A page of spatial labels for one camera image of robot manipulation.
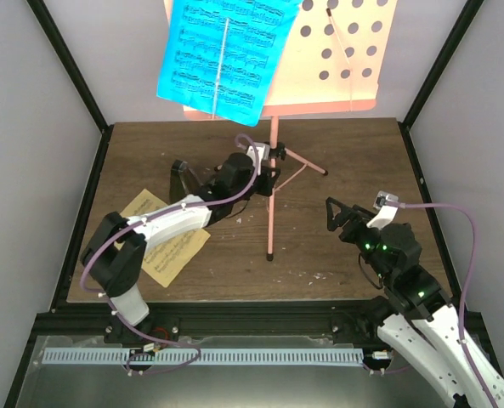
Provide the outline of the black metronome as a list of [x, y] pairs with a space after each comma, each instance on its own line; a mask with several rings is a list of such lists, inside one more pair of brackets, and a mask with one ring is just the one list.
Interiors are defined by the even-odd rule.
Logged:
[[170, 169], [169, 203], [174, 204], [185, 197], [199, 196], [202, 182], [188, 162], [176, 160]]

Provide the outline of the yellow sheet music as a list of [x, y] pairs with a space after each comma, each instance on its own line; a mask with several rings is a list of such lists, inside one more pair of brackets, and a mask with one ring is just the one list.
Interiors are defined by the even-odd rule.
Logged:
[[[150, 191], [143, 189], [121, 211], [121, 215], [129, 218], [158, 210], [166, 205]], [[142, 270], [158, 284], [168, 288], [209, 238], [210, 234], [204, 229], [196, 229], [160, 243], [146, 252]]]

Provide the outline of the blue sheet music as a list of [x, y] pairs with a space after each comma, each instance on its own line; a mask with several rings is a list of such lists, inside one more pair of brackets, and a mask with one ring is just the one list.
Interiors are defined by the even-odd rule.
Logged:
[[261, 117], [298, 1], [175, 1], [156, 95], [244, 126]]

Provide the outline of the pink music stand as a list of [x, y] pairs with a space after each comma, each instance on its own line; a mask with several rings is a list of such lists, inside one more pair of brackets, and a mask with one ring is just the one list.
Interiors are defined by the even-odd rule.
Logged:
[[[394, 1], [298, 1], [261, 117], [270, 118], [269, 167], [292, 156], [278, 140], [283, 116], [367, 111], [394, 18]], [[196, 120], [223, 119], [182, 105]]]

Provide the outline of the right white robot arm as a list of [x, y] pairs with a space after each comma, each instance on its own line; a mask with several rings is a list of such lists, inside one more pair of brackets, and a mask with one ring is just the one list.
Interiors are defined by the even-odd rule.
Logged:
[[359, 251], [383, 296], [357, 321], [360, 337], [382, 340], [401, 355], [448, 407], [504, 407], [504, 378], [464, 326], [464, 307], [456, 305], [420, 263], [422, 246], [408, 223], [395, 222], [405, 204], [379, 192], [371, 212], [326, 199], [329, 231]]

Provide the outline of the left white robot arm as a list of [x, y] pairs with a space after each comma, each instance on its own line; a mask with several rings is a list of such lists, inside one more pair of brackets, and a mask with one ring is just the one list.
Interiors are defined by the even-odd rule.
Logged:
[[118, 212], [104, 216], [80, 261], [125, 320], [122, 329], [131, 341], [144, 343], [153, 333], [150, 309], [138, 289], [144, 256], [172, 238], [228, 218], [239, 201], [271, 196], [279, 176], [278, 167], [255, 161], [253, 153], [233, 153], [194, 193], [169, 206], [127, 218]]

